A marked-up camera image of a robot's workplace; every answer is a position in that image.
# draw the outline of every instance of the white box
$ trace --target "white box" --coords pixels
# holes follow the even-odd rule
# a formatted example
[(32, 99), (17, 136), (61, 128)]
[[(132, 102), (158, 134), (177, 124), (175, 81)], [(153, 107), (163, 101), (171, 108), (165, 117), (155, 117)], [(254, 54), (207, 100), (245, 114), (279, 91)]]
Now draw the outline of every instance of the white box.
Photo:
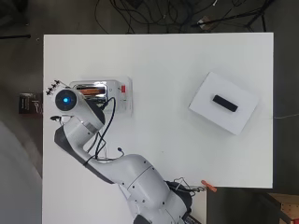
[[(237, 105), (232, 112), (213, 101), (215, 95)], [(240, 134), (259, 102), (259, 97), (244, 91), (215, 73), (209, 73), (195, 94), (189, 109), (213, 121), (227, 131)]]

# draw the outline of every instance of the black cable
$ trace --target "black cable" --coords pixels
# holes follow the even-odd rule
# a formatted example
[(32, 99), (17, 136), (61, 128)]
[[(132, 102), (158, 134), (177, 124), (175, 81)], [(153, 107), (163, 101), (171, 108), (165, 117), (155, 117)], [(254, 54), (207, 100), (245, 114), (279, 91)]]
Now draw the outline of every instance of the black cable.
[[(121, 1), (121, 4), (124, 6), (125, 9), (128, 9), (128, 7)], [(130, 16), (130, 21), (129, 21), (129, 24), (128, 24), (128, 34), (130, 33), (130, 29), (132, 30), (133, 34), (135, 33), (135, 31), (133, 30), (132, 26), (131, 26), (131, 21), (132, 21), (132, 16), (131, 16), (131, 13), (128, 12), (129, 16)]]
[(192, 17), (193, 17), (193, 7), (192, 7), (192, 4), (188, 1), (188, 0), (184, 0), (186, 1), (185, 3), (183, 2), (183, 0), (181, 0), (182, 3), (186, 4), (188, 6), (188, 8), (191, 10), (189, 11), (187, 9), (187, 18), (186, 20), (179, 26), (179, 29), (178, 29), (178, 33), (180, 34), (181, 33), (181, 29), (183, 28), (183, 26), (185, 24), (187, 24), (188, 22), (190, 22), (192, 20)]
[(232, 0), (232, 4), (234, 7), (239, 7), (244, 4), (247, 0)]
[(136, 22), (138, 22), (138, 23), (140, 23), (140, 24), (146, 24), (146, 25), (148, 25), (148, 34), (150, 33), (150, 23), (149, 23), (148, 19), (145, 18), (140, 12), (138, 12), (138, 11), (136, 11), (136, 10), (133, 10), (133, 9), (129, 9), (129, 8), (127, 8), (127, 9), (125, 9), (125, 8), (119, 8), (118, 6), (115, 6), (115, 5), (113, 5), (113, 4), (112, 4), (112, 6), (113, 6), (114, 8), (116, 8), (117, 10), (119, 10), (119, 11), (126, 11), (127, 13), (129, 13), (129, 12), (135, 12), (135, 13), (137, 13), (139, 16), (142, 17), (142, 19), (143, 19), (145, 22), (138, 21), (135, 17), (132, 16), (132, 14), (130, 14), (130, 15), (131, 15), (131, 18), (132, 18), (134, 21), (136, 21)]
[(197, 12), (194, 12), (193, 16), (196, 15), (196, 14), (198, 14), (198, 13), (201, 13), (201, 12), (207, 10), (207, 9), (209, 9), (210, 7), (212, 7), (214, 5), (214, 3), (215, 3), (215, 0), (212, 0), (212, 2), (209, 5), (207, 5), (206, 7), (202, 8), (202, 9), (200, 9)]
[(106, 34), (109, 34), (109, 32), (106, 31), (106, 29), (101, 25), (101, 23), (99, 22), (99, 20), (97, 19), (97, 16), (96, 16), (96, 12), (97, 12), (97, 6), (99, 5), (101, 0), (97, 0), (96, 2), (96, 5), (95, 5), (95, 8), (94, 8), (94, 18), (95, 18), (95, 21), (96, 23), (101, 27), (101, 29), (106, 33)]
[[(92, 145), (91, 145), (91, 146), (89, 147), (89, 149), (87, 150), (87, 152), (90, 152), (90, 151), (93, 149), (93, 147), (94, 147), (94, 145), (95, 145), (95, 143), (96, 143), (96, 141), (97, 141), (97, 139), (98, 139), (99, 136), (101, 137), (100, 132), (98, 132), (98, 133), (96, 134), (95, 139), (94, 139)], [(103, 142), (104, 142), (104, 144), (102, 145), (102, 147), (105, 147), (105, 145), (106, 145), (107, 142), (105, 141), (105, 139), (103, 139)]]
[[(177, 23), (177, 19), (178, 19), (178, 10), (177, 10), (177, 9), (175, 8), (175, 6), (170, 2), (170, 0), (167, 0), (167, 1), (168, 1), (167, 6), (168, 6), (169, 18), (170, 18), (170, 20), (172, 20), (173, 23)], [(172, 18), (170, 7), (173, 8), (173, 9), (175, 10), (175, 12), (176, 12), (176, 18), (175, 18), (175, 19)]]
[(103, 132), (103, 134), (102, 134), (102, 136), (101, 136), (101, 138), (100, 138), (100, 141), (99, 141), (98, 144), (97, 144), (97, 147), (96, 147), (96, 150), (95, 150), (95, 154), (94, 154), (94, 156), (95, 156), (96, 159), (98, 158), (98, 154), (99, 154), (99, 153), (101, 152), (101, 150), (102, 150), (102, 147), (100, 148), (100, 146), (101, 146), (101, 142), (103, 141), (103, 138), (104, 138), (105, 134), (107, 133), (107, 131), (108, 131), (110, 125), (111, 125), (111, 122), (112, 122), (112, 120), (113, 120), (113, 118), (114, 118), (115, 109), (116, 109), (116, 99), (115, 99), (114, 97), (111, 97), (107, 102), (104, 103), (104, 105), (107, 105), (111, 100), (113, 100), (113, 110), (112, 110), (112, 115), (111, 115), (111, 118), (110, 118), (110, 121), (109, 121), (107, 127), (105, 128), (105, 130), (104, 130), (104, 132)]
[(115, 10), (117, 10), (117, 12), (119, 12), (122, 16), (122, 18), (125, 20), (125, 22), (128, 24), (128, 26), (130, 26), (131, 30), (133, 31), (133, 28), (131, 27), (131, 24), (127, 21), (127, 19), (125, 18), (125, 16), (121, 13), (120, 10), (118, 10), (118, 7), (116, 5), (116, 1), (114, 0), (114, 5), (112, 3), (112, 0), (109, 0), (110, 1), (110, 4), (114, 7)]

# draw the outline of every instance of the dark floor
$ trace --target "dark floor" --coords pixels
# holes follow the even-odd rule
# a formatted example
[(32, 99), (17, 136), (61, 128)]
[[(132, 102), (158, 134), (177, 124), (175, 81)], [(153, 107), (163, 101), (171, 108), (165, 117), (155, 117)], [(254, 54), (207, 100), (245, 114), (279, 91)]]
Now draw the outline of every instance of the dark floor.
[[(146, 0), (155, 20), (160, 18), (156, 1)], [(172, 0), (178, 9), (178, 21), (184, 21), (186, 10), (180, 0)], [(197, 3), (195, 11), (209, 5), (212, 0), (189, 1)], [(264, 0), (248, 0), (242, 6), (235, 7), (230, 15), (253, 10), (262, 5)], [(165, 13), (166, 1), (159, 1), (161, 11)], [(42, 153), (42, 119), (23, 118), (18, 114), (18, 97), (21, 92), (37, 92), (43, 90), (43, 35), (44, 34), (103, 34), (97, 25), (93, 11), (96, 0), (30, 0), (26, 15), (30, 21), (28, 26), (13, 25), (0, 28), (0, 35), (21, 35), (30, 33), (31, 39), (0, 40), (0, 91), (6, 98), (9, 116), (3, 115), (7, 125), (19, 138), (31, 138)], [(211, 7), (193, 17), (189, 22), (195, 23), (203, 16), (222, 18), (232, 7), (231, 0), (219, 0)], [(149, 18), (144, 6), (140, 12)], [(107, 0), (99, 3), (98, 20), (111, 34), (126, 34), (128, 26), (121, 15)], [(265, 15), (267, 30), (275, 34), (274, 54), (274, 114), (281, 117), (299, 113), (299, 1), (277, 0)], [(169, 17), (161, 23), (169, 23)], [(145, 34), (147, 26), (132, 22), (137, 34)], [(261, 20), (257, 20), (252, 29), (263, 30)], [(229, 23), (221, 23), (212, 33), (248, 32), (243, 27), (234, 27)], [(167, 33), (166, 26), (151, 25), (152, 34)], [(177, 33), (178, 27), (169, 27), (168, 33)], [(192, 29), (189, 25), (182, 28), (182, 33), (200, 33), (200, 29)], [(274, 125), (274, 189), (272, 191), (288, 194), (299, 194), (299, 117), (275, 119)], [(220, 189), (218, 193), (208, 193), (207, 223), (275, 223), (271, 218), (264, 217), (263, 207), (253, 201), (253, 196), (243, 189)]]

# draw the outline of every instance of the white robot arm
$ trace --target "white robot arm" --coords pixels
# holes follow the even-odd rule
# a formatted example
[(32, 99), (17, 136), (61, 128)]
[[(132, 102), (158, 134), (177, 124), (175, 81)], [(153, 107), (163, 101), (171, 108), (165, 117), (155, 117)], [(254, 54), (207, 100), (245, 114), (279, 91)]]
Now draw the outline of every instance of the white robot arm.
[(118, 184), (130, 192), (130, 204), (137, 207), (134, 224), (184, 223), (191, 211), (189, 192), (171, 190), (158, 171), (140, 155), (127, 155), (100, 162), (83, 146), (105, 125), (103, 111), (77, 90), (56, 81), (47, 95), (57, 108), (72, 118), (60, 127), (55, 143), (108, 184)]

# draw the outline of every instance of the white table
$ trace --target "white table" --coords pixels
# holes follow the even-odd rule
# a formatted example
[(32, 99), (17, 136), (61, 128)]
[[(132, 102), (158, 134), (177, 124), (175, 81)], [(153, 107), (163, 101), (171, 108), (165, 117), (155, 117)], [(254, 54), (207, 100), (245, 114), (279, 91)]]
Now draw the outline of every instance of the white table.
[[(254, 92), (261, 101), (239, 136), (194, 114), (188, 105), (208, 72)], [(99, 77), (133, 81), (134, 114), (115, 118), (109, 155), (147, 158), (164, 179), (184, 176), (219, 187), (272, 188), (273, 35), (46, 35), (44, 86)], [(132, 223), (117, 186), (110, 186), (59, 149), (58, 112), (44, 99), (43, 224)], [(206, 195), (194, 215), (206, 221)]]

